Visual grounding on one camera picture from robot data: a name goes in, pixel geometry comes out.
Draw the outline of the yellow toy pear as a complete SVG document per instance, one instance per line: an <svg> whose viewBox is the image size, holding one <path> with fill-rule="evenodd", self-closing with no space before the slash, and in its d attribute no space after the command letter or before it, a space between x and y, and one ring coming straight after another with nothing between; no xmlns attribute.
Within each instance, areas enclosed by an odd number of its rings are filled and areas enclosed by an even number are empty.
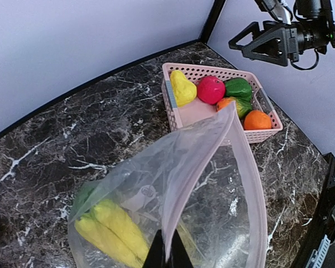
<svg viewBox="0 0 335 268"><path fill-rule="evenodd" d="M178 107L185 106L196 98L197 86L187 79L182 71L172 71L170 82Z"/></svg>

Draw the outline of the clear zip top bag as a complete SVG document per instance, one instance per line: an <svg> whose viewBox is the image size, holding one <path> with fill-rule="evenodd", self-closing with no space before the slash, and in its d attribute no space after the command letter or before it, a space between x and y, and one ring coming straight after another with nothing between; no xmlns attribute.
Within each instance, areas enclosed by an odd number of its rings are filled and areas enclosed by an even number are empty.
<svg viewBox="0 0 335 268"><path fill-rule="evenodd" d="M193 267L264 267L267 216L259 171L235 103L157 140L113 168L69 216L77 267L128 267L85 240L74 222L103 199L138 225L150 249L162 232L165 267L175 230Z"/></svg>

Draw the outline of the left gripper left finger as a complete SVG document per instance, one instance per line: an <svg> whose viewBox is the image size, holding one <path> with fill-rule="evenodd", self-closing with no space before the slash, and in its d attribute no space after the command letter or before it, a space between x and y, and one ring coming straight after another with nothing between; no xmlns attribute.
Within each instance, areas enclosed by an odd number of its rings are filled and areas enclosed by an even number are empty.
<svg viewBox="0 0 335 268"><path fill-rule="evenodd" d="M146 268L164 268L165 251L162 232L157 231L146 258Z"/></svg>

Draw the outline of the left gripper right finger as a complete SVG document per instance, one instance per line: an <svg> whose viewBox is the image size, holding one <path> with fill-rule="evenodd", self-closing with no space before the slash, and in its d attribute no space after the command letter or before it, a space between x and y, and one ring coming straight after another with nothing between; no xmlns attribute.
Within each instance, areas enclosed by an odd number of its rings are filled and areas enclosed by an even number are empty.
<svg viewBox="0 0 335 268"><path fill-rule="evenodd" d="M168 268L193 268L192 262L183 245L180 235L175 230L171 243L170 257L167 261Z"/></svg>

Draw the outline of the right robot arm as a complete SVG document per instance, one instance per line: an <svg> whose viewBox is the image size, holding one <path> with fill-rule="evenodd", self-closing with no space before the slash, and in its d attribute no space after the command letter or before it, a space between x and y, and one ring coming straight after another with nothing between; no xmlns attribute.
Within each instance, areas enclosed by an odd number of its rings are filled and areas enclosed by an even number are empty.
<svg viewBox="0 0 335 268"><path fill-rule="evenodd" d="M335 48L335 21L330 1L295 1L289 8L285 1L257 1L259 9L269 13L271 21L250 23L228 45L241 51L243 57L267 63L296 65L304 51L316 56L326 54L327 46Z"/></svg>

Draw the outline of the red toy apple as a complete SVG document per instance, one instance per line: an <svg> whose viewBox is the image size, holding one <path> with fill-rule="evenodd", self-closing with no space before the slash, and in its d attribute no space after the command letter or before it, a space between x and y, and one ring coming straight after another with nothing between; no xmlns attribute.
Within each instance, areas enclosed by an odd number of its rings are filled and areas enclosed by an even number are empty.
<svg viewBox="0 0 335 268"><path fill-rule="evenodd" d="M215 76L205 76L197 85L197 97L204 103L211 105L219 102L225 95L224 82Z"/></svg>

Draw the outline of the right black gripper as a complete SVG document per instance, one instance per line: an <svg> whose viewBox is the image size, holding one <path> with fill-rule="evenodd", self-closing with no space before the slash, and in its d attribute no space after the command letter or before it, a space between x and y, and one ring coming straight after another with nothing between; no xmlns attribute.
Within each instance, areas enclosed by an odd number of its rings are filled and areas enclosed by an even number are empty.
<svg viewBox="0 0 335 268"><path fill-rule="evenodd" d="M245 58L267 63L288 66L288 62L299 60L298 30L295 22L290 25L272 21L263 22L260 29L258 22L251 22L235 37L229 40L232 50L239 50ZM251 40L242 45L246 37Z"/></svg>

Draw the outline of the yellow toy banana bunch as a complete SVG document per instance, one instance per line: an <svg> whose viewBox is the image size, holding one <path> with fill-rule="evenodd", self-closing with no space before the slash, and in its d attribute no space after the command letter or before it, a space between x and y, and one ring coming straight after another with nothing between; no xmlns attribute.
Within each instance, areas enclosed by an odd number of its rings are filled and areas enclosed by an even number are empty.
<svg viewBox="0 0 335 268"><path fill-rule="evenodd" d="M113 260L143 267L149 252L143 233L118 204L103 199L74 222L76 231Z"/></svg>

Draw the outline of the green toy watermelon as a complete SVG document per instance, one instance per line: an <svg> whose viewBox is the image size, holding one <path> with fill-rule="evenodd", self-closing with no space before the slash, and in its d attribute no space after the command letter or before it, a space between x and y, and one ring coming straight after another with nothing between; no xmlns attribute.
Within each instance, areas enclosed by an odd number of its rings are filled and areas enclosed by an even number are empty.
<svg viewBox="0 0 335 268"><path fill-rule="evenodd" d="M77 195L75 196L73 206L71 211L75 214L85 203L85 201L89 198L91 193L95 190L97 183L89 182L82 185L79 189Z"/></svg>

